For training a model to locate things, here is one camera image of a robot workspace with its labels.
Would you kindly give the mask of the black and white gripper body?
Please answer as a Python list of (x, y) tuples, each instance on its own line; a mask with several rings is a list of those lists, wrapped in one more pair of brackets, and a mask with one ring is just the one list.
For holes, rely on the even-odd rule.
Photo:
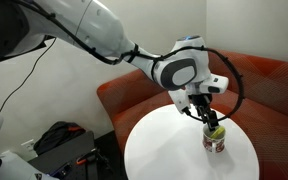
[(169, 91), (168, 94), (180, 114), (188, 114), (191, 106), (196, 108), (199, 116), (210, 112), (211, 94), (200, 93), (186, 87)]

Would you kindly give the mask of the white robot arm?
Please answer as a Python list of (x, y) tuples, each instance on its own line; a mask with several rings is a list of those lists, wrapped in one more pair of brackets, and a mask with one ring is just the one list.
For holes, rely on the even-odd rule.
[(199, 85), (203, 92), (211, 79), (207, 54), (194, 49), (204, 44), (200, 36), (177, 40), (171, 56), (154, 55), (132, 42), (98, 0), (0, 0), (0, 59), (26, 54), (48, 36), (107, 64), (126, 61), (166, 90)]

